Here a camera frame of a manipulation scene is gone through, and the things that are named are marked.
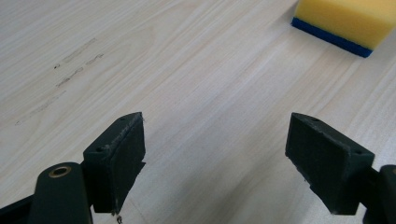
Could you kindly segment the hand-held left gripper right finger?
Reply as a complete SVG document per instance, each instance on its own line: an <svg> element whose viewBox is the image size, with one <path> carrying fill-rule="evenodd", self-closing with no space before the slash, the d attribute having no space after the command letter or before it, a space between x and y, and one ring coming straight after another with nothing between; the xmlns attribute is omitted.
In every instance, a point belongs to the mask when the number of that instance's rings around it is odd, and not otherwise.
<svg viewBox="0 0 396 224"><path fill-rule="evenodd" d="M285 155L331 213L357 212L357 178L372 167L373 152L320 119L293 113Z"/></svg>

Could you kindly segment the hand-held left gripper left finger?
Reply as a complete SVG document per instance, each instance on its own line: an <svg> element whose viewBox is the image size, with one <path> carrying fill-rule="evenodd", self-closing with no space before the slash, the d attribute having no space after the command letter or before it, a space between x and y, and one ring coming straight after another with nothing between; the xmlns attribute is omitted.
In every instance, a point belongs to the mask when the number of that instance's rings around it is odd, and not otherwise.
<svg viewBox="0 0 396 224"><path fill-rule="evenodd" d="M143 116L135 112L116 119L83 152L83 173L96 213L118 214L145 166Z"/></svg>

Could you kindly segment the yellow and blue sponge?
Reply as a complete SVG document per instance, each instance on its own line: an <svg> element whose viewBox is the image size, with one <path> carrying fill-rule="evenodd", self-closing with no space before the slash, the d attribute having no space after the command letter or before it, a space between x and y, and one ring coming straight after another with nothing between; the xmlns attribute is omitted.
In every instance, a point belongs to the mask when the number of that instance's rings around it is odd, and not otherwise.
<svg viewBox="0 0 396 224"><path fill-rule="evenodd" d="M291 25L367 58L396 28L396 0L299 0Z"/></svg>

